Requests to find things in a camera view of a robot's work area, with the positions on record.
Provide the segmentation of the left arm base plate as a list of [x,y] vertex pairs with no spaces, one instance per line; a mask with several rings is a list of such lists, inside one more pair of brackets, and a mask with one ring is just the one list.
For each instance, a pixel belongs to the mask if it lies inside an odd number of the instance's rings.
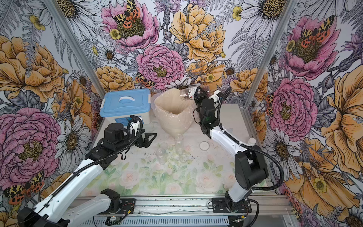
[[99,215],[128,215],[133,214],[135,209],[136,199],[121,198],[119,202],[112,202],[110,208]]

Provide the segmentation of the clear jar with dried flowers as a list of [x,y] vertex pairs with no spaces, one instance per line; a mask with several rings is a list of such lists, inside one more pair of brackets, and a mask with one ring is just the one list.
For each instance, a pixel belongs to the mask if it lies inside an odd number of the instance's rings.
[[185,154],[184,137],[181,134],[175,136],[175,152],[177,155]]

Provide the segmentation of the tall jar with white lid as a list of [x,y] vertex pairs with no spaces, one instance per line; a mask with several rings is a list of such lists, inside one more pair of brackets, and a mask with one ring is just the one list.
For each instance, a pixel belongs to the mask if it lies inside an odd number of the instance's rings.
[[180,90],[180,99],[182,101],[193,100],[198,88],[199,87],[190,87]]

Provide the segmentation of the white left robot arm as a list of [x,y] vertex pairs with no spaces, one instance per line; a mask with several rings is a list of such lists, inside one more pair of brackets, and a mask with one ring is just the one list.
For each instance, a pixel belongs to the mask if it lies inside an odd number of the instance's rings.
[[112,123],[104,130],[104,137],[85,156],[79,167],[54,192],[34,208],[18,213],[20,227],[76,227],[89,218],[101,214],[116,214],[123,209],[120,195],[112,189],[102,190],[88,202],[68,211],[77,196],[118,157],[126,159],[132,146],[148,148],[151,141],[143,128],[143,121],[129,117],[128,124]]

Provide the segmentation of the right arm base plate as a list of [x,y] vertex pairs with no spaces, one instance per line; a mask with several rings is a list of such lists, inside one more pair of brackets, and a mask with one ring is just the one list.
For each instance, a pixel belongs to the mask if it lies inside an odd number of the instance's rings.
[[228,198],[212,198],[211,209],[214,213],[248,214],[252,212],[251,204],[249,201],[241,200],[239,202],[233,202]]

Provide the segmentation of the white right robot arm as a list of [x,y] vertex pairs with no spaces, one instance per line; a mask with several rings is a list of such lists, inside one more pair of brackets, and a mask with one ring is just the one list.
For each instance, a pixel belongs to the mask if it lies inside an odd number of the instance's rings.
[[268,178],[264,155],[257,145],[247,145],[223,128],[220,122],[222,99],[225,97],[223,93],[217,90],[209,97],[206,91],[196,88],[193,97],[199,115],[198,124],[203,134],[234,156],[236,183],[227,190],[225,203],[229,212],[237,212],[239,206],[246,202],[254,191],[265,189],[259,187],[259,184]]

